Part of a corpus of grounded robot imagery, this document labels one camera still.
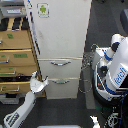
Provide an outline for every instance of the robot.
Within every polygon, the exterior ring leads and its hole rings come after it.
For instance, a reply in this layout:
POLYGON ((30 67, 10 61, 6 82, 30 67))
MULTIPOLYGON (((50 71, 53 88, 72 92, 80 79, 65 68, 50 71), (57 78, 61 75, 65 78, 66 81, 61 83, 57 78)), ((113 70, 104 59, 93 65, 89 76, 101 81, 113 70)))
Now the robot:
POLYGON ((11 114, 8 114, 4 118, 4 126, 0 125, 0 128, 20 128, 23 124, 24 120, 28 116, 28 114, 33 109, 36 103, 36 94, 42 92, 46 85, 49 84, 48 77, 46 77, 45 81, 40 82, 35 77, 37 76, 37 72, 32 74, 30 79, 30 88, 25 96, 25 102, 22 106, 20 106, 16 111, 11 114))
MULTIPOLYGON (((128 34, 128 11, 123 10, 120 20, 128 34)), ((128 91, 128 37, 114 34, 111 47, 96 48, 92 69, 93 92, 107 105, 117 105, 128 91)))

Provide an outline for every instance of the freezer drawer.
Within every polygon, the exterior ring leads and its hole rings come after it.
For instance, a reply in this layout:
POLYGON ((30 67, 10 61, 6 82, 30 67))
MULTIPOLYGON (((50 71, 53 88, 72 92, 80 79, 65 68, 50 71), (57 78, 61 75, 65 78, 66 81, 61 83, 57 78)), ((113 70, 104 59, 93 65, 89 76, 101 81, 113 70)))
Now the freezer drawer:
POLYGON ((49 79, 45 87, 47 99, 77 98, 79 79, 49 79))
POLYGON ((0 77, 31 76, 32 73, 35 71, 37 71, 36 65, 19 67, 0 67, 0 77))
POLYGON ((1 82, 0 93, 26 93, 30 91, 30 82, 1 82))
POLYGON ((0 50, 0 66, 35 65, 32 50, 0 50))
POLYGON ((25 30, 0 32, 0 42, 0 49, 31 48, 28 32, 25 30))
POLYGON ((83 56, 91 0, 31 0, 32 9, 27 6, 27 1, 24 3, 33 40, 37 37, 38 59, 83 56), (40 16, 40 7, 43 6, 49 9, 47 18, 40 16))
POLYGON ((61 59, 38 61, 42 78, 68 78, 79 77, 82 59, 61 59))

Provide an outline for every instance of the white refrigerator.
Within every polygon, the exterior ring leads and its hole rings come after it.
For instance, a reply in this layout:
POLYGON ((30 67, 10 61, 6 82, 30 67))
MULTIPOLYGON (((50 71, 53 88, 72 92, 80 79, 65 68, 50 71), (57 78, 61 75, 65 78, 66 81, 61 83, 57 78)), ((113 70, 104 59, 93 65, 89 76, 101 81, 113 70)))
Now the white refrigerator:
POLYGON ((91 0, 24 0, 47 99, 77 98, 91 0))

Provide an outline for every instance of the dark floor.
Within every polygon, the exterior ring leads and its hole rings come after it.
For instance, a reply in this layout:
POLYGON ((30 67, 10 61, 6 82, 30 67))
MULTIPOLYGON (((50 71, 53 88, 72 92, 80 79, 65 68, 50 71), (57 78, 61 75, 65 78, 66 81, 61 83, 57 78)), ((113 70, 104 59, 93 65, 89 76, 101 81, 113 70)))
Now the dark floor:
MULTIPOLYGON (((124 3, 121 3, 120 0, 106 0, 104 4, 101 4, 100 1, 92 0, 85 46, 87 54, 91 52, 92 44, 97 44, 100 47, 110 46, 111 37, 115 33, 126 36, 120 23, 120 12, 128 8, 128 1, 125 0, 124 3)), ((83 69, 81 78, 90 80, 89 74, 90 70, 83 69)), ((81 89, 85 87, 86 90, 86 81, 80 80, 80 86, 81 89)), ((18 105, 0 103, 0 124, 3 124, 4 116, 13 112, 23 101, 24 98, 21 98, 18 105)), ((92 90, 86 94, 79 91, 77 99, 46 100, 46 98, 38 98, 22 128, 36 128, 40 125, 79 125, 83 128, 92 128, 91 115, 98 117, 101 128, 103 128, 106 120, 101 115, 100 110, 100 105, 93 97, 92 90)))

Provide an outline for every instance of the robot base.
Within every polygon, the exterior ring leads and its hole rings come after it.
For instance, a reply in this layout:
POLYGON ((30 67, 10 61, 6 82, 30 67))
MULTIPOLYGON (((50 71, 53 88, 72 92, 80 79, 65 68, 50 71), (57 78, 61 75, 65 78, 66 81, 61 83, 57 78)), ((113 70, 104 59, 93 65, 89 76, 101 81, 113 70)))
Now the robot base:
POLYGON ((92 88, 93 88, 93 94, 96 100, 103 106, 113 107, 117 106, 117 100, 107 101, 104 99, 96 90, 95 80, 94 77, 92 78, 92 88))
POLYGON ((99 101, 100 104, 104 106, 117 106, 120 98, 113 97, 112 100, 107 100, 106 96, 108 95, 107 91, 103 88, 103 86, 98 86, 98 84, 103 85, 102 80, 106 76, 106 72, 102 72, 98 66, 96 66, 93 78, 92 78, 92 87, 94 97, 99 101))

